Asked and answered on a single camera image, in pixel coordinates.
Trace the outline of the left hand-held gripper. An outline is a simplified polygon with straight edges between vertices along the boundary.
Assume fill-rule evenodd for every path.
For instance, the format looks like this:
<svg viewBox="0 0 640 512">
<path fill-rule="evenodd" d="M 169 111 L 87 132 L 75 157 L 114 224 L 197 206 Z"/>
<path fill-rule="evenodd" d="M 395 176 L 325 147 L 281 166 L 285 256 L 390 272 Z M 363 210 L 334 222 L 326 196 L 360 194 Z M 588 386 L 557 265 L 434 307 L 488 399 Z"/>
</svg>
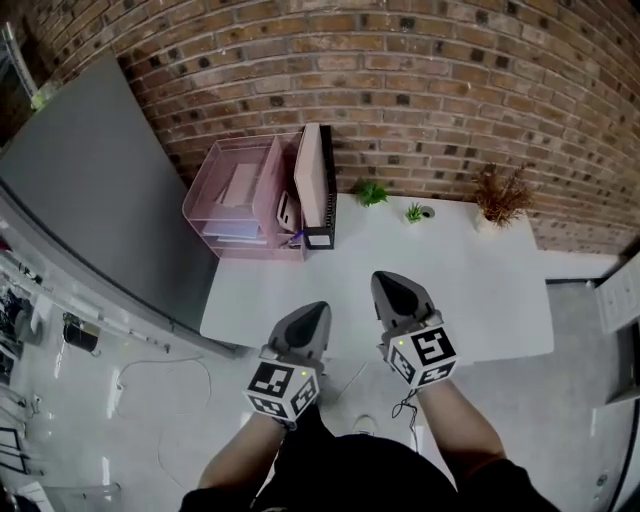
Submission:
<svg viewBox="0 0 640 512">
<path fill-rule="evenodd" d="M 279 355 L 320 360 L 327 349 L 332 311 L 325 301 L 301 306 L 274 326 L 268 346 Z M 244 396 L 254 412 L 294 428 L 320 395 L 323 366 L 261 358 Z"/>
</svg>

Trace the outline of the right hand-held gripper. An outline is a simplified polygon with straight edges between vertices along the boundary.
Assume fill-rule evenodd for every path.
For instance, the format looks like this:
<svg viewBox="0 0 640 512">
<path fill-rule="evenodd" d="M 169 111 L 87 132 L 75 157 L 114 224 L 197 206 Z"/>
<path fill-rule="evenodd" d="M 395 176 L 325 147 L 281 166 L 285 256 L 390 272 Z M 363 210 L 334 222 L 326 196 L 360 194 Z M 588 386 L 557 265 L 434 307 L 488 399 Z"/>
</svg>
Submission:
<svg viewBox="0 0 640 512">
<path fill-rule="evenodd" d="M 428 318 L 440 311 L 427 290 L 400 274 L 376 271 L 371 293 L 384 329 L 379 349 L 409 389 L 449 378 L 459 356 L 444 321 Z"/>
</svg>

